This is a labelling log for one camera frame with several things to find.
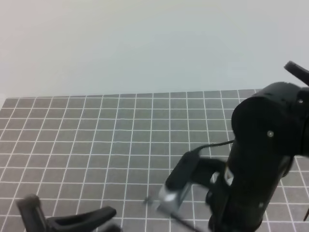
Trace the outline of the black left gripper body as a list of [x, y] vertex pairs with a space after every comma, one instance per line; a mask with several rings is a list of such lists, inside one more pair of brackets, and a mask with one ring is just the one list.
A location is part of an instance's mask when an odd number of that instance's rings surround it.
[[50, 225], [48, 218], [45, 217], [42, 211], [40, 198], [35, 194], [18, 200], [16, 206], [28, 232], [93, 232], [96, 228], [100, 227]]

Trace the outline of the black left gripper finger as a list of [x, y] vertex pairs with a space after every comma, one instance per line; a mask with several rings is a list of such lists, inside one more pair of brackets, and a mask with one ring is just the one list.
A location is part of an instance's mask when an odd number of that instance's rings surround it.
[[88, 213], [66, 216], [50, 217], [48, 222], [53, 226], [100, 226], [116, 215], [116, 210], [110, 206]]

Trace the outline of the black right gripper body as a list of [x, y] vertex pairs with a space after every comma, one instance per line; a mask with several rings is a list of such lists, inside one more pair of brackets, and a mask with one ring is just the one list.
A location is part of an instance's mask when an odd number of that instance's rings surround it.
[[190, 180], [209, 190], [209, 229], [256, 231], [289, 164], [288, 149], [271, 140], [234, 141], [227, 161], [198, 156]]

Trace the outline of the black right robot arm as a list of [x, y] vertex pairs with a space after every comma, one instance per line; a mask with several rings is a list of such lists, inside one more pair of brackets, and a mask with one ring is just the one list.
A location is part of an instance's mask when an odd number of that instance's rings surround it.
[[199, 158], [192, 181], [208, 188], [212, 232], [254, 232], [297, 155], [309, 154], [309, 90], [274, 83], [234, 110], [227, 161]]

